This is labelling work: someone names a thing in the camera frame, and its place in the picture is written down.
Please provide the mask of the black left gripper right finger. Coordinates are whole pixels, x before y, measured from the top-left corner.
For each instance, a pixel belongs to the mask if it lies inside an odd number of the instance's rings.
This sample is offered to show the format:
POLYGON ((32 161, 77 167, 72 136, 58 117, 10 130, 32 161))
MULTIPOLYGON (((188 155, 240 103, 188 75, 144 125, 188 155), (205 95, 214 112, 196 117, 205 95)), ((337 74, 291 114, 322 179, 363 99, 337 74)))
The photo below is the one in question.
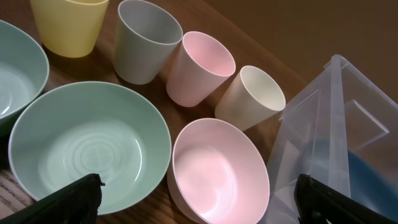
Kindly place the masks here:
POLYGON ((298 176, 294 199, 300 224, 395 224, 307 174, 298 176))

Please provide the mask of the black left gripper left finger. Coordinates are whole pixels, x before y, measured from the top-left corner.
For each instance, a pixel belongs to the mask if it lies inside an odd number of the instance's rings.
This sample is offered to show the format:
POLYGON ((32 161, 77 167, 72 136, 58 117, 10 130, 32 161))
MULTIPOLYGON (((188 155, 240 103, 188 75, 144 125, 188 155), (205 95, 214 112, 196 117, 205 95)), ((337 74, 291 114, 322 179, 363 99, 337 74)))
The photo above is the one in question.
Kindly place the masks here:
POLYGON ((88 174, 1 219, 1 224, 95 224, 104 185, 99 174, 88 174))

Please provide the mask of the dark blue bowl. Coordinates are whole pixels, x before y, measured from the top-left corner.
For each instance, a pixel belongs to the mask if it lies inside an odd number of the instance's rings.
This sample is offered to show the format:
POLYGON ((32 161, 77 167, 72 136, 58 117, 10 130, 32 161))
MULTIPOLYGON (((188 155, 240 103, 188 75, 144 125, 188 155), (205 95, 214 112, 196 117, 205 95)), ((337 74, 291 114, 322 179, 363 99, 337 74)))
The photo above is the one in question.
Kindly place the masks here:
MULTIPOLYGON (((299 157, 300 167, 306 173, 320 182, 328 182, 322 177, 328 171, 329 148, 328 140, 309 142, 299 157)), ((381 214, 397 221, 397 194, 367 162, 348 151, 349 181, 351 199, 381 214)))

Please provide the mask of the mint green bowl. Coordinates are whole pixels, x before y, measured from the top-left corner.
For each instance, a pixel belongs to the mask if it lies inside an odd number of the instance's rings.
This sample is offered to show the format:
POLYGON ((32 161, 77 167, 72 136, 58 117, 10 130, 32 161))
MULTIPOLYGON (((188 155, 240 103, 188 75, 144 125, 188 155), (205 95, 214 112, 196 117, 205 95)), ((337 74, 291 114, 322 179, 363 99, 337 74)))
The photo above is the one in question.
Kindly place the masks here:
POLYGON ((1 21, 1 136, 43 91, 49 79, 43 48, 20 28, 1 21))
POLYGON ((100 215, 129 208, 163 179, 170 131, 146 98, 108 82, 76 82, 34 100, 10 135, 11 170, 35 200, 88 175, 103 183, 100 215))

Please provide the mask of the pink small bowl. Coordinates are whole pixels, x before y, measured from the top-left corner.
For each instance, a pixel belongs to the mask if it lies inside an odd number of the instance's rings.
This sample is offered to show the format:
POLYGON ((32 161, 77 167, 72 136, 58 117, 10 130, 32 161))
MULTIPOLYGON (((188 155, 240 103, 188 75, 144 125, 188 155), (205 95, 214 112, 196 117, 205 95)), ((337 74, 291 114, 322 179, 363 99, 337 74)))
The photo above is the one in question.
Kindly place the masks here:
POLYGON ((258 223, 270 197, 265 163, 238 128, 197 119, 178 134, 167 184, 177 208, 196 223, 258 223))

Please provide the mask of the cream plastic cup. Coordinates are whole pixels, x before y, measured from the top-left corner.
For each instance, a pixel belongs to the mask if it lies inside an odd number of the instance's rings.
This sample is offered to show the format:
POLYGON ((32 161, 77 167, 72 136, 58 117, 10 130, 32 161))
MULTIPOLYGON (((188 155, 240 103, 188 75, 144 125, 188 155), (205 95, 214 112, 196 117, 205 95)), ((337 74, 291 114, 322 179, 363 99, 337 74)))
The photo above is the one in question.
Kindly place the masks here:
POLYGON ((215 118, 245 131, 285 106, 285 96, 277 82, 260 68, 245 65, 218 102, 215 118))

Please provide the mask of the yellow plastic cup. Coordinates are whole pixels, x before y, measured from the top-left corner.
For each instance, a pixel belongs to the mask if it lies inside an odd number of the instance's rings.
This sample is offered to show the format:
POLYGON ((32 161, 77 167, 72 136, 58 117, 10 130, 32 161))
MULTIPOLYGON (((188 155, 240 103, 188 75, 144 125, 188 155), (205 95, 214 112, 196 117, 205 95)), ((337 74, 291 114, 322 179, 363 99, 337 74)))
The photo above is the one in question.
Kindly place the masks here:
POLYGON ((42 43, 68 58, 91 53, 108 4, 109 0, 30 0, 42 43))

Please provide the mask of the grey plastic cup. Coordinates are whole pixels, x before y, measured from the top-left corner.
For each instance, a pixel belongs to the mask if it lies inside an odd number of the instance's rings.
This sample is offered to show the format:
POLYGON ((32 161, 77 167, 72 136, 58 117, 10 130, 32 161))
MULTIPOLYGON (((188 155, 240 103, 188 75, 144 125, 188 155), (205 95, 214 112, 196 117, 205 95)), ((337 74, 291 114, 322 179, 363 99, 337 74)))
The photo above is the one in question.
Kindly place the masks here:
POLYGON ((148 1, 122 1, 118 16, 114 70, 129 83, 147 84, 182 40, 182 27, 169 12, 148 1))

